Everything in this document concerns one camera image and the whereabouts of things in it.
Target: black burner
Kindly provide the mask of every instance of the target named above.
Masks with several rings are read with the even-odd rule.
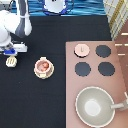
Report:
[[[100,57],[108,57],[111,54],[111,49],[106,45],[99,45],[96,48],[96,54]]]
[[[98,70],[103,76],[112,76],[115,72],[114,66],[109,62],[100,63]]]
[[[75,72],[79,76],[87,76],[91,71],[89,64],[86,62],[79,62],[75,66]]]

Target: gray bowl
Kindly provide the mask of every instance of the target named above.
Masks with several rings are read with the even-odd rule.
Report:
[[[76,112],[79,118],[91,127],[104,127],[114,118],[112,97],[99,87],[87,87],[76,98]]]

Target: pink stovetop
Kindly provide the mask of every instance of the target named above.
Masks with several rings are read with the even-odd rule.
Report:
[[[74,54],[77,44],[89,46],[90,53],[87,57],[79,58]],[[95,52],[98,45],[107,45],[111,48],[111,55],[106,58],[99,57]],[[103,76],[99,73],[98,65],[105,61],[114,65],[114,75]],[[81,77],[75,73],[75,65],[78,62],[87,62],[90,65],[91,72],[88,76]],[[66,42],[66,128],[90,128],[79,119],[75,111],[77,94],[88,86],[97,86],[106,90],[115,103],[125,100],[126,87],[113,41]],[[128,128],[128,110],[122,112],[116,110],[113,121],[105,128]]]

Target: stove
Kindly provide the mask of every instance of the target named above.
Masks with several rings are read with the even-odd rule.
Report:
[[[90,128],[77,115],[77,95],[86,87],[99,87],[120,103],[126,91],[114,41],[66,42],[66,128]],[[116,111],[105,128],[128,128],[128,111]]]

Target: black table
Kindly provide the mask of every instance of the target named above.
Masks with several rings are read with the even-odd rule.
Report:
[[[20,39],[28,46],[15,68],[0,55],[0,128],[66,127],[66,41],[111,41],[107,16],[31,17],[32,33]],[[54,74],[42,80],[34,64],[46,56]]]

